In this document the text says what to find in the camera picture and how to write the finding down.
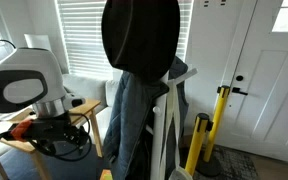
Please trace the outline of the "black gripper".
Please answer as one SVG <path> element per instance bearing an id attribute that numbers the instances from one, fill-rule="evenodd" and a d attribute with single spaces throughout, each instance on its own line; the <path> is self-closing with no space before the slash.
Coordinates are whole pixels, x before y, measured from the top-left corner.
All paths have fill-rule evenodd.
<path id="1" fill-rule="evenodd" d="M 55 119 L 26 118 L 10 127 L 10 139 L 40 147 L 59 141 L 81 147 L 89 140 L 89 134 L 84 128 L 73 126 L 67 116 Z"/>

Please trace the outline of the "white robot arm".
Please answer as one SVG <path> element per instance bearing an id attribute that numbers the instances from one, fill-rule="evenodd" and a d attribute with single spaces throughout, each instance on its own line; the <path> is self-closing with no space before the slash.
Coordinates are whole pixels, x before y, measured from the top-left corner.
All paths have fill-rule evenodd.
<path id="1" fill-rule="evenodd" d="M 34 120 L 18 123 L 4 132 L 5 140 L 30 142 L 36 146 L 66 141 L 77 147 L 86 144 L 88 133 L 71 124 L 69 111 L 85 103 L 69 93 L 55 55 L 46 49 L 17 48 L 0 60 L 0 113 L 30 106 Z"/>

